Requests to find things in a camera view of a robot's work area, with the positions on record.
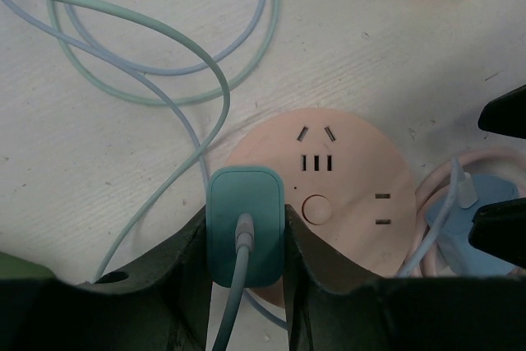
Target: black object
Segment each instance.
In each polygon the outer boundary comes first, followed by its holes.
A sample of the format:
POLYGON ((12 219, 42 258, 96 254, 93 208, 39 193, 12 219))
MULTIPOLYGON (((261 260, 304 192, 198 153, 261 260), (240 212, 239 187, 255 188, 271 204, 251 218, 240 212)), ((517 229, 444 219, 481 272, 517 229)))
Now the black object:
POLYGON ((469 243, 504 261, 526 267, 526 199, 478 209, 469 243))
MULTIPOLYGON (((23 312, 16 325, 0 325, 0 349, 204 350, 205 240, 202 210, 98 284, 0 280, 0 324, 23 312)), ((291 207, 285 248, 291 350, 526 349, 523 279, 378 279, 309 232, 291 207)))
POLYGON ((499 135, 526 139, 526 85, 488 103, 478 127, 499 135))

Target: teal plug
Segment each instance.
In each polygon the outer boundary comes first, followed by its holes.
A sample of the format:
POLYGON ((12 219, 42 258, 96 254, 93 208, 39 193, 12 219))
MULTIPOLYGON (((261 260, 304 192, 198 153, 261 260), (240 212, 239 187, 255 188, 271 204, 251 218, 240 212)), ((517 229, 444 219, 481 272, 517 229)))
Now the teal plug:
POLYGON ((244 214, 254 224, 245 287, 272 285, 284 269, 284 187, 279 175, 264 167, 229 167, 212 176, 206 197, 208 270, 216 284, 230 287, 236 225, 244 214))

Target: charger plug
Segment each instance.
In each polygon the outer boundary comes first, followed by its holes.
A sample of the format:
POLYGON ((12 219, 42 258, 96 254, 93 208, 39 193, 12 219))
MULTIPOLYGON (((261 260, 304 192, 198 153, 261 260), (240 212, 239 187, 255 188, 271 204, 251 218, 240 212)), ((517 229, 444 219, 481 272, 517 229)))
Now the charger plug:
MULTIPOLYGON (((512 182, 497 176, 474 174, 470 178, 478 200, 468 208, 462 208, 460 205, 468 206, 471 203, 469 200, 473 200, 473 194, 470 191, 464 194, 467 198, 462 198, 463 201, 459 200, 459 204, 452 207, 450 217, 436 242, 445 261, 458 275, 507 275, 514 269, 514 265, 471 247, 468 236, 473 227, 475 213, 480 207, 517 199, 519 191, 512 182)), ((470 188, 469 183, 470 181, 464 185, 467 189, 470 188)), ((426 213, 426 221, 429 226, 433 225, 443 202, 444 198, 441 198, 426 213)))
POLYGON ((245 287, 275 283, 284 269, 284 230, 284 187, 276 172, 237 166, 212 176, 206 196, 206 255, 216 284, 232 284, 239 245, 251 249, 245 287))

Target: charging cable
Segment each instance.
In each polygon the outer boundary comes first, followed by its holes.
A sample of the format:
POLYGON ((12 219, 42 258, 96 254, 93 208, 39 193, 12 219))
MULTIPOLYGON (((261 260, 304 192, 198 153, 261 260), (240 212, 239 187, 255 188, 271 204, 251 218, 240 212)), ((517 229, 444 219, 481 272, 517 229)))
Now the charging cable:
MULTIPOLYGON (((173 28, 157 20, 154 20, 153 18, 149 18, 139 13, 127 10, 123 7, 119 7, 117 5, 107 3, 107 2, 102 2, 100 0, 48 0, 48 13, 49 13, 49 17, 51 20, 51 26, 44 24, 42 21, 37 20, 36 18, 31 16, 27 12, 23 11, 13 1, 11 0, 1 0, 1 1, 4 2, 6 6, 8 6, 13 12, 15 12, 20 18, 22 18, 26 22, 56 37, 59 40, 58 42, 62 48, 62 51, 66 54, 67 58, 70 60, 72 65, 78 70, 78 72, 88 81, 90 81, 93 85, 100 88, 104 92, 110 95, 113 95, 115 97, 118 97, 119 99, 124 99, 130 102, 133 102, 133 103, 146 104, 146 105, 160 105, 160 104, 168 105, 178 116, 183 126, 187 129, 187 132, 190 135, 192 144, 194 145, 196 149, 196 151, 186 161, 184 161, 184 163, 154 192, 154 194, 137 211, 137 213, 130 219, 130 221, 127 223, 125 228, 118 235, 118 237, 116 238, 116 240, 110 247, 108 253, 104 257, 103 261, 101 262, 99 268, 97 269, 97 274, 95 278, 99 279, 104 274, 104 271, 106 267, 108 266, 108 263, 110 262, 114 253, 117 251, 122 240, 128 235, 128 233, 132 230, 135 224, 143 218, 145 212, 157 201, 157 199, 164 193, 164 191, 166 191, 169 188, 169 186, 172 185, 172 183, 174 183, 183 173, 185 173, 196 161, 199 161, 200 163, 204 184, 206 185, 208 183, 208 178, 209 178, 208 170, 206 167, 204 157, 202 155, 205 152, 207 146, 215 138, 220 128, 223 126, 224 121, 227 117, 228 109, 229 109, 229 102, 230 102, 229 91, 239 86, 251 74, 251 72, 256 68, 259 61, 265 55, 266 50, 269 48, 270 42, 272 41, 274 37, 276 27, 278 24, 278 20, 279 20, 280 0, 272 0, 270 25, 266 32, 265 38, 263 39, 263 42, 261 43, 261 46, 257 50, 254 57, 242 69, 242 71, 230 81, 226 81, 223 73, 221 72, 221 70, 219 69, 219 66, 217 65, 217 62, 225 58, 226 56, 228 56, 231 52, 233 52, 233 50, 239 47, 242 44, 242 42, 244 42, 247 39, 247 37, 250 35, 250 33, 254 30, 254 28, 257 25, 257 22, 261 18, 261 13, 263 12, 263 8, 265 5, 265 0, 258 1, 256 12, 254 16, 252 17, 252 20, 249 23, 248 27, 242 32, 242 34, 236 40, 234 40, 234 42, 232 42, 225 50, 221 51, 218 55, 216 55, 213 58, 210 55, 208 55, 208 53, 206 53, 202 48, 200 48, 196 43, 188 39, 188 37, 177 32, 173 28), (67 7, 68 15, 69 17, 71 17, 72 23, 76 27, 77 31, 79 31, 79 34, 84 39, 86 39, 86 41, 88 41, 88 44, 83 43, 80 40, 74 39, 71 36, 65 35, 62 32, 62 27, 58 20, 55 2, 62 2, 64 5, 68 5, 68 6, 76 5, 79 7, 90 8, 90 9, 93 9, 99 12, 105 12, 109 15, 117 16, 119 18, 123 18, 129 21, 138 23, 140 25, 144 25, 146 27, 150 27, 151 29, 156 30, 164 35, 167 35, 168 37, 175 39, 179 43, 183 44, 185 47, 189 48, 192 52, 197 54, 204 61, 204 63, 200 63, 198 65, 195 65, 194 67, 169 70, 169 69, 154 69, 154 68, 148 69, 148 67, 146 66, 128 62, 125 59, 118 57, 114 53, 111 53, 102 44, 99 44, 98 42, 96 42, 96 40, 90 35, 89 32, 87 32, 87 30, 81 24, 80 20, 78 19, 78 16, 75 13, 75 10, 72 7, 67 7), (160 100, 128 94, 119 89, 113 88, 112 86, 106 85, 105 83, 97 79, 89 70, 87 70, 81 64, 80 60, 75 56, 75 54, 69 48, 69 45, 77 47, 101 60, 104 60, 105 62, 122 70, 126 74, 134 77, 136 80, 138 80, 143 85, 145 85, 149 90, 151 90, 157 96, 159 96, 160 100), (221 85, 220 88, 210 90, 201 95, 194 95, 194 96, 190 96, 190 97, 186 97, 182 99, 170 99, 158 86, 156 86, 153 82, 148 80, 146 77, 144 77, 140 73, 140 72, 149 72, 150 74, 160 74, 160 75, 165 75, 165 76, 180 76, 180 75, 189 74, 192 72, 198 72, 199 70, 203 70, 206 67, 210 67, 210 69, 218 77, 219 83, 221 85), (219 120, 214 126, 214 128, 212 129, 212 132, 202 141, 202 143, 200 143, 191 124, 188 122, 188 120, 186 119, 182 111, 178 108, 178 106, 186 105, 186 104, 203 103, 207 100, 211 100, 211 99, 220 97, 221 95, 224 98, 224 106, 219 116, 219 120)), ((277 316, 273 315, 271 312, 266 310, 247 291, 245 292, 245 296, 248 302, 259 313, 261 313, 265 318, 269 319, 270 321, 275 323, 277 326, 280 326, 284 329, 287 328, 285 321, 281 320, 280 318, 278 318, 277 316)))
POLYGON ((459 174, 459 160, 454 157, 451 159, 450 190, 448 191, 444 204, 436 217, 436 221, 429 229, 429 232, 427 232, 426 237, 422 240, 422 243, 420 243, 416 251, 406 260, 402 268, 399 270, 396 275, 397 277, 407 277, 410 275, 427 254, 431 245, 438 238, 440 231, 444 228, 445 222, 450 216, 451 207, 453 207, 454 201, 457 197, 457 191, 459 190, 459 174))
POLYGON ((248 259, 254 251, 254 222, 249 214, 241 214, 236 226, 236 265, 233 270, 232 285, 228 294, 227 306, 219 326, 212 351, 224 351, 230 341, 233 324, 238 316, 239 304, 247 279, 248 259))

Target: round power strip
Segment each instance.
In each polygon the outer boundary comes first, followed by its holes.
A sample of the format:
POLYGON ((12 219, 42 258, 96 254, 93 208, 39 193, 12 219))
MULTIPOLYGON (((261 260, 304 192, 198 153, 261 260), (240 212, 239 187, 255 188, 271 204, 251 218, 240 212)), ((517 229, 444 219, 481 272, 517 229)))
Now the round power strip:
MULTIPOLYGON (((285 202, 349 260, 383 277, 402 265, 415 230, 413 178, 396 147, 361 118, 333 109, 282 113, 248 133, 226 164, 277 172, 285 202)), ((254 291, 282 307, 281 285, 254 291)))

